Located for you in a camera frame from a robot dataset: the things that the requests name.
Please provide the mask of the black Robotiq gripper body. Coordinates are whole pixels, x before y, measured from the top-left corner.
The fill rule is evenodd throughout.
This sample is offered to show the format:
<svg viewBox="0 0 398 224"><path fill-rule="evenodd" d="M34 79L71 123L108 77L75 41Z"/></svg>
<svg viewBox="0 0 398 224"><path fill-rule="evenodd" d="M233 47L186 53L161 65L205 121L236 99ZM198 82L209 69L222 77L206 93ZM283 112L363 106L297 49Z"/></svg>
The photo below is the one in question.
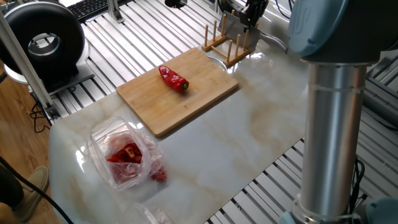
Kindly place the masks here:
<svg viewBox="0 0 398 224"><path fill-rule="evenodd" d="M247 1L247 15L249 16L262 16L269 0L248 0Z"/></svg>

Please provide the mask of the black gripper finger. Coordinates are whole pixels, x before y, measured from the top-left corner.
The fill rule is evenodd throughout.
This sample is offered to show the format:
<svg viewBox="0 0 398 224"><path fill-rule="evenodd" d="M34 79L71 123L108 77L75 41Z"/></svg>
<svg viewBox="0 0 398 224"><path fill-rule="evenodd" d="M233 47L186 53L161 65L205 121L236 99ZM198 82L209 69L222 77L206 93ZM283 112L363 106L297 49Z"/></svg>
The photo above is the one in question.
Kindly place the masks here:
<svg viewBox="0 0 398 224"><path fill-rule="evenodd" d="M258 20L263 16L263 11L254 11L252 15L252 26L255 26Z"/></svg>
<svg viewBox="0 0 398 224"><path fill-rule="evenodd" d="M251 25L252 6L245 6L239 11L239 20L242 25L249 27Z"/></svg>

